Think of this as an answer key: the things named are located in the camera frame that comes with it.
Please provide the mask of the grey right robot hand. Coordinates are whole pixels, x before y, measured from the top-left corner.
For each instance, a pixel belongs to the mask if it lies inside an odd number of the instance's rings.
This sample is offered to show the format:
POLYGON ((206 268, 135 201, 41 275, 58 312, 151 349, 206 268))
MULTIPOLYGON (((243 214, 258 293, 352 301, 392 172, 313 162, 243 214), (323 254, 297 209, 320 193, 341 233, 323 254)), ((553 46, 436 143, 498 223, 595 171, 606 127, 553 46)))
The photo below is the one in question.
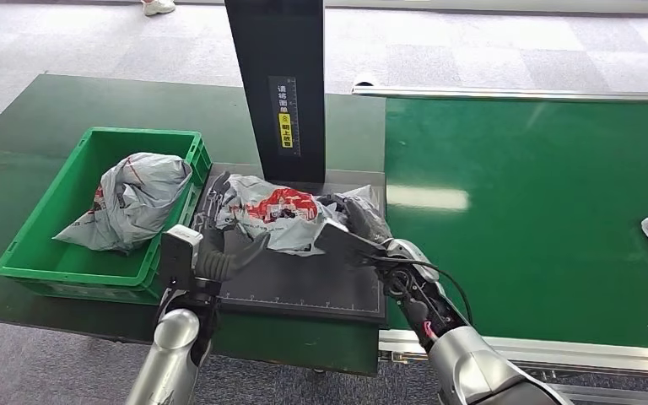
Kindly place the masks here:
POLYGON ((377 244, 392 238, 391 230, 376 207, 362 197, 343 194, 319 196, 316 201, 332 212, 332 220, 348 232, 377 244))

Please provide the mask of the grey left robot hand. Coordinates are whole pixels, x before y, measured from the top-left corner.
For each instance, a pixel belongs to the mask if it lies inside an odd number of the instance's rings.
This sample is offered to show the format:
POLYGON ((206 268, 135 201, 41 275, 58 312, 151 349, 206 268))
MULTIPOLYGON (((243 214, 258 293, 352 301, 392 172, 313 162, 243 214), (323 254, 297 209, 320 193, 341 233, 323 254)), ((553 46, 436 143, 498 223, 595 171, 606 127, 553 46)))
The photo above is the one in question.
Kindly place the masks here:
POLYGON ((242 231, 235 219, 217 226, 219 212, 235 197, 230 191, 229 171, 221 173, 202 196, 202 210, 192 220, 192 228, 202 235, 198 247, 198 259, 194 268, 196 278, 226 282, 243 273, 250 264, 266 250, 270 240, 268 232, 252 238, 249 245, 235 253, 225 252, 225 234, 242 231))

